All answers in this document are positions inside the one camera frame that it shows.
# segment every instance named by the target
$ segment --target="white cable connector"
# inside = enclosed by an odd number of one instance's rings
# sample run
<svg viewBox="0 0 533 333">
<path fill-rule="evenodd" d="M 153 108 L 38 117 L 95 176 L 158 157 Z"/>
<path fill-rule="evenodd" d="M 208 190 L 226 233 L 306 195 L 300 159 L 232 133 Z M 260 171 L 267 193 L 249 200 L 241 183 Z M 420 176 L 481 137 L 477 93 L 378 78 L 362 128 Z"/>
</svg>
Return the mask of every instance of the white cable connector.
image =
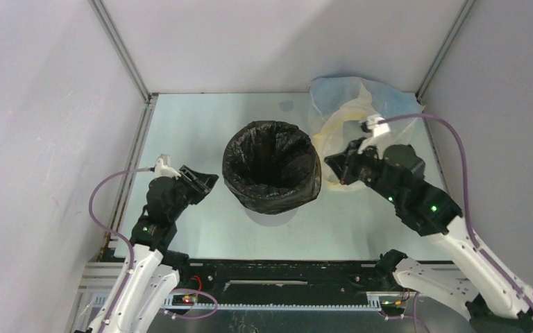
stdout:
<svg viewBox="0 0 533 333">
<path fill-rule="evenodd" d="M 154 177 L 180 177 L 180 173 L 171 167 L 171 157 L 167 154 L 158 156 L 158 159 L 156 160 L 156 166 L 154 167 Z"/>
<path fill-rule="evenodd" d="M 385 118 L 381 117 L 380 114 L 375 113 L 360 121 L 360 123 L 366 124 L 366 127 L 373 133 L 373 135 L 367 139 L 362 140 L 362 143 L 360 144 L 358 150 L 359 154 L 362 154 L 366 147 L 372 146 L 376 141 L 379 140 L 379 138 L 389 135 L 389 124 L 379 123 L 379 121 L 382 120 L 385 120 Z"/>
<path fill-rule="evenodd" d="M 405 318 L 405 315 L 404 315 L 404 314 L 400 314 L 400 315 L 399 315 L 399 319 L 400 319 L 401 321 L 402 321 L 404 318 Z M 383 319 L 384 319 L 385 321 L 389 321 L 390 317 L 389 317 L 388 314 L 386 314 L 386 315 L 383 316 Z"/>
</svg>

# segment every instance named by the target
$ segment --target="black trash bag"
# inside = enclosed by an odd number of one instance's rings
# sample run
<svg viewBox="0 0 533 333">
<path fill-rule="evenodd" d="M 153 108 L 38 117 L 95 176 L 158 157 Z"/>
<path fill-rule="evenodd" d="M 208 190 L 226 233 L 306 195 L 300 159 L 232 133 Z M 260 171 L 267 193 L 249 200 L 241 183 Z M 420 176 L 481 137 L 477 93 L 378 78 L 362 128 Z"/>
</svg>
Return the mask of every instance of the black trash bag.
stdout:
<svg viewBox="0 0 533 333">
<path fill-rule="evenodd" d="M 223 179 L 254 212 L 279 214 L 318 197 L 321 165 L 310 136 L 283 121 L 253 121 L 228 142 Z"/>
</svg>

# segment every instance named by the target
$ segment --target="white plastic bag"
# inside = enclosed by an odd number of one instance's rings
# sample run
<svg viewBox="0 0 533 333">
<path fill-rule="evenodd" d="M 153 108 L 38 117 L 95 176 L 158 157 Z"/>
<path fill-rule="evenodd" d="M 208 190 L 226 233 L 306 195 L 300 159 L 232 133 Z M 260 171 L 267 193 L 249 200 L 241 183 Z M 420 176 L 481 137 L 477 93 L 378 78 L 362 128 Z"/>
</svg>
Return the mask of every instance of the white plastic bag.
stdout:
<svg viewBox="0 0 533 333">
<path fill-rule="evenodd" d="M 344 151 L 348 143 L 364 135 L 359 121 L 379 113 L 384 118 L 422 111 L 415 96 L 404 94 L 383 83 L 358 77 L 319 78 L 310 87 L 312 107 L 308 116 L 312 143 L 322 166 L 322 183 L 329 189 L 353 191 L 364 188 L 361 182 L 340 185 L 338 178 L 323 162 L 326 156 Z M 380 152 L 393 143 L 411 140 L 413 121 L 391 125 L 391 136 L 378 143 Z"/>
</svg>

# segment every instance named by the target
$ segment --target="white wall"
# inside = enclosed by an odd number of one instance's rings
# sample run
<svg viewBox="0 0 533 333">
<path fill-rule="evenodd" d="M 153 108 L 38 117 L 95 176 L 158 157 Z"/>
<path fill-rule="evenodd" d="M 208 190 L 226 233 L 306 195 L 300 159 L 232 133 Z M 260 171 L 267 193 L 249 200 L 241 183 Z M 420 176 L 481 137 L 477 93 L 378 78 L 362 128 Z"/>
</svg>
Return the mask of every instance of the white wall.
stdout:
<svg viewBox="0 0 533 333">
<path fill-rule="evenodd" d="M 418 89 L 464 0 L 106 0 L 152 92 L 304 92 L 319 76 Z"/>
<path fill-rule="evenodd" d="M 478 1 L 426 110 L 449 120 L 465 143 L 476 229 L 533 284 L 533 1 Z M 456 144 L 442 128 L 432 132 L 460 199 Z"/>
<path fill-rule="evenodd" d="M 142 105 L 87 1 L 0 1 L 0 332 L 64 330 Z"/>
</svg>

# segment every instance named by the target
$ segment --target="floor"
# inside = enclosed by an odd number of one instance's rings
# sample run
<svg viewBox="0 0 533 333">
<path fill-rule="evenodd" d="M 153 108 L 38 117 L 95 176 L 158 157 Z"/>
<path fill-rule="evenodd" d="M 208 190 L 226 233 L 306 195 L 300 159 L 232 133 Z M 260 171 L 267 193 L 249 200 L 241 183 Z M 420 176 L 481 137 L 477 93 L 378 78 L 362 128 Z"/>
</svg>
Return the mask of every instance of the floor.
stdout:
<svg viewBox="0 0 533 333">
<path fill-rule="evenodd" d="M 473 333 L 473 329 L 457 312 L 431 299 L 418 301 L 418 318 L 434 333 Z M 412 314 L 408 304 L 406 314 Z M 199 321 L 172 320 L 158 315 L 150 325 L 150 333 L 161 332 L 392 332 L 413 333 L 411 319 L 385 321 L 374 311 L 224 311 Z M 425 330 L 418 325 L 418 332 Z"/>
<path fill-rule="evenodd" d="M 297 210 L 265 216 L 246 210 L 221 177 L 223 150 L 230 138 L 255 120 L 286 121 L 308 130 L 310 96 L 275 94 L 162 94 L 154 109 L 140 167 L 152 166 L 159 154 L 174 167 L 220 175 L 212 193 L 188 207 L 177 221 L 170 249 L 193 258 L 368 260 L 395 248 L 419 260 L 445 260 L 395 217 L 393 207 L 370 189 L 340 192 L 322 186 L 319 197 Z M 430 140 L 422 122 L 407 138 L 426 162 L 425 177 L 442 186 Z M 121 232 L 130 234 L 145 204 L 151 173 L 137 175 Z M 119 244 L 116 256 L 125 257 Z"/>
</svg>

